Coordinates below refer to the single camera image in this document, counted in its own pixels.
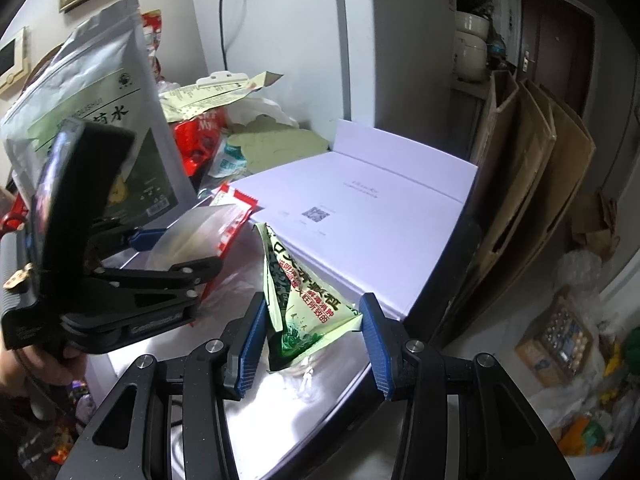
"white container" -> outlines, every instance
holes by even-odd
[[[472,82],[486,80],[486,43],[477,36],[456,32],[453,72],[460,79]]]
[[[469,14],[468,12],[456,11],[456,30],[473,34],[482,41],[486,41],[489,36],[489,20]]]

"metal pivot screw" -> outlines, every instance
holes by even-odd
[[[223,349],[224,345],[225,344],[220,341],[220,339],[212,339],[211,341],[207,341],[207,344],[204,345],[204,348],[206,348],[207,352],[209,352],[210,354],[215,354],[216,352],[220,352]]]
[[[153,361],[154,357],[152,355],[144,354],[136,359],[136,366],[142,370],[143,368],[147,368],[149,365],[151,365]]]
[[[480,354],[477,358],[478,364],[484,368],[491,368],[495,365],[495,357],[491,354]]]
[[[424,343],[417,339],[409,339],[404,346],[412,354],[418,354],[424,350]]]

